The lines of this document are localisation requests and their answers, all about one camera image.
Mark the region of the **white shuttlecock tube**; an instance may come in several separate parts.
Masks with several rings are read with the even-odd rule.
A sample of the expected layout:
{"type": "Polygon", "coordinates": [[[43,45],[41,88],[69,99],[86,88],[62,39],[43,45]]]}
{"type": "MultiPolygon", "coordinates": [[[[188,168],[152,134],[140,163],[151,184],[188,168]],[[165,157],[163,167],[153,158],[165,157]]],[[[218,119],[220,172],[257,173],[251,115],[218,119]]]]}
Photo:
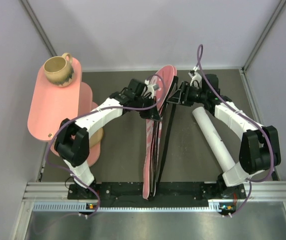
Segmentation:
{"type": "Polygon", "coordinates": [[[230,170],[235,165],[235,162],[205,109],[203,107],[197,107],[192,111],[192,114],[223,172],[230,170]]]}

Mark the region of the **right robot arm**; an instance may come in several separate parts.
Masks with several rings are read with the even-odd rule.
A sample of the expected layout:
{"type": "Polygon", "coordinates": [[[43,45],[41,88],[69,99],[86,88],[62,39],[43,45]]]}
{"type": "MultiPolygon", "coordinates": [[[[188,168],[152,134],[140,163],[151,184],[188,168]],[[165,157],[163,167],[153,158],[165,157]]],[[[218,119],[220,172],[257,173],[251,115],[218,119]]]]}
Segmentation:
{"type": "Polygon", "coordinates": [[[221,95],[216,75],[201,77],[196,73],[191,82],[181,83],[168,102],[188,107],[202,104],[192,114],[223,170],[216,185],[220,197],[229,197],[235,186],[281,163],[277,129],[252,121],[230,98],[221,95]],[[240,139],[238,162],[231,157],[208,114],[225,123],[240,139]]]}

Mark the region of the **pink racket bag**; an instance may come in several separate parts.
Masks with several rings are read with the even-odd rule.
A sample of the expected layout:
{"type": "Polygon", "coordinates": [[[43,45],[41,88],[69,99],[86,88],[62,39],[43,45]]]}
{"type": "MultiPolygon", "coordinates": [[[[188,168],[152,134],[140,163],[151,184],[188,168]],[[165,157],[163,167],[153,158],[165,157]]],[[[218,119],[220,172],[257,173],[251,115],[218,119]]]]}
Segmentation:
{"type": "MultiPolygon", "coordinates": [[[[157,84],[159,89],[153,94],[157,102],[156,109],[160,116],[166,110],[166,98],[175,86],[174,78],[177,69],[172,65],[166,65],[150,78],[147,82],[157,84]]],[[[162,132],[162,121],[148,119],[146,121],[146,154],[143,168],[143,190],[142,197],[151,200],[156,194],[157,171],[159,165],[159,147],[162,132]]]]}

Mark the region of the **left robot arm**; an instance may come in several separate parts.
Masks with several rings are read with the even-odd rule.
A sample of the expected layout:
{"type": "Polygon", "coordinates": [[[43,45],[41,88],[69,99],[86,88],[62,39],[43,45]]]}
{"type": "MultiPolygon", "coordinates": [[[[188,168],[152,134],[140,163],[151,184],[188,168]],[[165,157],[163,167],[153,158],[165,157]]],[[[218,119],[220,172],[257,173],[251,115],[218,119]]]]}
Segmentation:
{"type": "Polygon", "coordinates": [[[143,119],[159,121],[157,104],[164,96],[164,87],[155,81],[132,79],[127,87],[112,93],[91,112],[61,122],[54,149],[69,167],[83,197],[91,198],[96,192],[95,178],[87,162],[92,135],[129,111],[138,111],[143,119]]]}

